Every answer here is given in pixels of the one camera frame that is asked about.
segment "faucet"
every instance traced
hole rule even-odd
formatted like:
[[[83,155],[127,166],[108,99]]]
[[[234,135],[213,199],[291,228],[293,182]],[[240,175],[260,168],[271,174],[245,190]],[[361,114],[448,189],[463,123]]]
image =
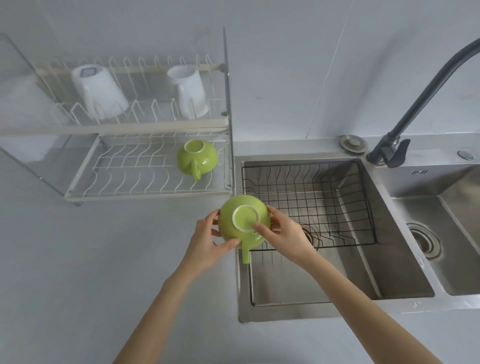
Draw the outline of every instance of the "faucet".
[[[480,38],[471,42],[454,55],[430,81],[413,105],[400,119],[397,125],[385,134],[380,142],[367,154],[367,160],[373,164],[386,164],[388,168],[400,167],[405,162],[410,139],[400,142],[400,135],[413,119],[422,111],[432,97],[442,88],[451,75],[466,61],[480,52]]]

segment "green cup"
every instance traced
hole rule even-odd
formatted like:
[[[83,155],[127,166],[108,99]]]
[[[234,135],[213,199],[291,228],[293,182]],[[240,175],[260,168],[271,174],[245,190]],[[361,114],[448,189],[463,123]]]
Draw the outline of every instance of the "green cup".
[[[218,230],[225,240],[240,239],[238,248],[242,249],[242,262],[250,263],[250,249],[265,240],[257,233],[252,224],[260,222],[270,228],[270,214],[265,204],[248,194],[234,196],[225,202],[218,216]]]
[[[210,172],[218,164],[218,153],[205,140],[189,140],[177,154],[179,169],[199,180],[202,174]]]

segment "white wire dish rack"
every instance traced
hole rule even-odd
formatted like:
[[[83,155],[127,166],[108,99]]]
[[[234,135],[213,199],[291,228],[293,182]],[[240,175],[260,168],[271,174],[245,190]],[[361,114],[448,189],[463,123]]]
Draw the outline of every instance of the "white wire dish rack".
[[[121,115],[99,120],[87,113],[71,79],[71,70],[82,64],[98,64],[108,68],[115,81],[129,101],[128,109]],[[203,62],[197,55],[195,64],[190,65],[200,71],[207,95],[209,111],[197,120],[183,120],[178,105],[169,94],[166,72],[175,64],[187,65],[180,57],[173,62],[167,58],[161,64],[159,57],[147,63],[142,57],[131,61],[129,57],[117,60],[82,58],[54,60],[51,64],[37,64],[37,86],[52,102],[49,117],[32,119],[32,123],[22,125],[0,124],[3,135],[18,134],[87,134],[87,133],[146,133],[171,131],[218,131],[228,127],[224,64],[214,64],[207,55]]]
[[[177,152],[192,139],[210,142],[218,165],[196,181],[177,167]],[[156,133],[98,136],[73,179],[68,201],[231,194],[228,133]]]

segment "stainless steel sink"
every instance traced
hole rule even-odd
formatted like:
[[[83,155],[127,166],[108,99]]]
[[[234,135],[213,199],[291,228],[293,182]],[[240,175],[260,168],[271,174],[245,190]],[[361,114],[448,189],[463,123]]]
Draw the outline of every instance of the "stainless steel sink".
[[[475,157],[411,150],[396,169],[344,152],[235,157],[236,193],[299,222],[317,252],[388,313],[480,308]],[[269,244],[250,254],[249,265],[237,259],[240,322],[339,316]]]
[[[404,166],[376,174],[445,291],[480,293],[480,166]]]

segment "faucet handle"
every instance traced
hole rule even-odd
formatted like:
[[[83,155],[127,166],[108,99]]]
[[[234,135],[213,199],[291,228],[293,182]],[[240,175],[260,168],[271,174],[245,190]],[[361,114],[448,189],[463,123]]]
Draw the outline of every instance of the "faucet handle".
[[[407,155],[408,145],[410,139],[404,139],[399,144],[396,150],[391,146],[384,146],[380,151],[384,157],[384,162],[388,168],[397,168],[405,163],[405,156]]]

